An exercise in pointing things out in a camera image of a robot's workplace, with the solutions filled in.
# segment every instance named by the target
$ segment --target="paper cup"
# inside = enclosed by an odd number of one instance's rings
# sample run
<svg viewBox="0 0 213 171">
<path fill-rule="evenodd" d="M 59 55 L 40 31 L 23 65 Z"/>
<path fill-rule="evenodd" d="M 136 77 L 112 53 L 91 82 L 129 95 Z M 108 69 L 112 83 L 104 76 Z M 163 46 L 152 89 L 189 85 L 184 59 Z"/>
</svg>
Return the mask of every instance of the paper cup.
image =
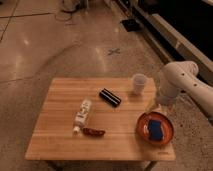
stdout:
<svg viewBox="0 0 213 171">
<path fill-rule="evenodd" d="M 132 77 L 133 93 L 140 94 L 147 82 L 147 77 L 144 74 L 135 74 Z"/>
</svg>

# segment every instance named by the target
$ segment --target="speckled floor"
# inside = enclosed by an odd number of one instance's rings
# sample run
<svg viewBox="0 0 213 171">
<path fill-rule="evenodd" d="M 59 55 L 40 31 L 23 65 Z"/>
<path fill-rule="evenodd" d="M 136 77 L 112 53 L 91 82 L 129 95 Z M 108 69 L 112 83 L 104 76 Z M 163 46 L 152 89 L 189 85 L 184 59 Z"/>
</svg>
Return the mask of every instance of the speckled floor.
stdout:
<svg viewBox="0 0 213 171">
<path fill-rule="evenodd" d="M 121 13 L 103 1 L 90 10 L 58 13 L 58 0 L 5 0 L 0 6 L 0 170 L 47 171 L 45 162 L 26 161 L 39 111 L 53 77 L 131 77 L 141 72 L 159 80 L 163 66 L 143 38 L 126 32 Z M 46 15 L 2 18 L 10 15 Z M 109 55 L 110 49 L 120 53 Z M 177 159 L 153 170 L 213 170 L 213 129 L 203 114 L 182 94 L 169 116 L 175 127 Z M 69 162 L 65 170 L 139 171 L 141 163 Z"/>
</svg>

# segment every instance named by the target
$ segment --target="wooden table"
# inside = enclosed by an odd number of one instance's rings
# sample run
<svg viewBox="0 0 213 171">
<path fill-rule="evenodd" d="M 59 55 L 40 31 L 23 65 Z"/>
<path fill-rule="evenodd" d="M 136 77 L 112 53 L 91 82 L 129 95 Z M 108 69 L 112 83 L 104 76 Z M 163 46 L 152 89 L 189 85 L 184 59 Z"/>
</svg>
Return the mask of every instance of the wooden table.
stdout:
<svg viewBox="0 0 213 171">
<path fill-rule="evenodd" d="M 113 108 L 98 93 L 103 88 L 122 99 Z M 143 96 L 133 95 L 130 78 L 56 78 L 52 81 L 35 126 L 25 158 L 27 160 L 110 160 L 172 161 L 172 144 L 154 147 L 135 133 L 138 117 L 144 112 L 156 88 L 153 79 Z M 103 129 L 102 138 L 73 134 L 73 121 L 85 98 L 92 102 L 87 127 Z"/>
</svg>

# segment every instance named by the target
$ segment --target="blue sponge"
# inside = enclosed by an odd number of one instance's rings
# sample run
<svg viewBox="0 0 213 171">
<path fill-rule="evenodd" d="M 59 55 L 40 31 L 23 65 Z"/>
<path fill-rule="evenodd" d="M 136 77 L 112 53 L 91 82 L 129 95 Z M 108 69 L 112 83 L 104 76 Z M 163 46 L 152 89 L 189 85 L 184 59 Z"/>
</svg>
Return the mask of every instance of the blue sponge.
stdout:
<svg viewBox="0 0 213 171">
<path fill-rule="evenodd" d="M 160 121 L 150 119 L 148 123 L 148 130 L 150 140 L 161 141 L 163 139 L 163 132 Z"/>
</svg>

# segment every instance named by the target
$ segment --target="white bottle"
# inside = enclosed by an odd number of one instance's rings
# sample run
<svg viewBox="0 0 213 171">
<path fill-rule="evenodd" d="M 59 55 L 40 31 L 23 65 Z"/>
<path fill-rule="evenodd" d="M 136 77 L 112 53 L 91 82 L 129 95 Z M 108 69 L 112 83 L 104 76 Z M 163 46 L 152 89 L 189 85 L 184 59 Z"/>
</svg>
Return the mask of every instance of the white bottle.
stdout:
<svg viewBox="0 0 213 171">
<path fill-rule="evenodd" d="M 91 108 L 92 102 L 85 99 L 80 107 L 80 111 L 77 113 L 74 121 L 74 133 L 78 133 L 82 127 L 84 127 L 86 119 L 88 117 L 89 110 Z"/>
</svg>

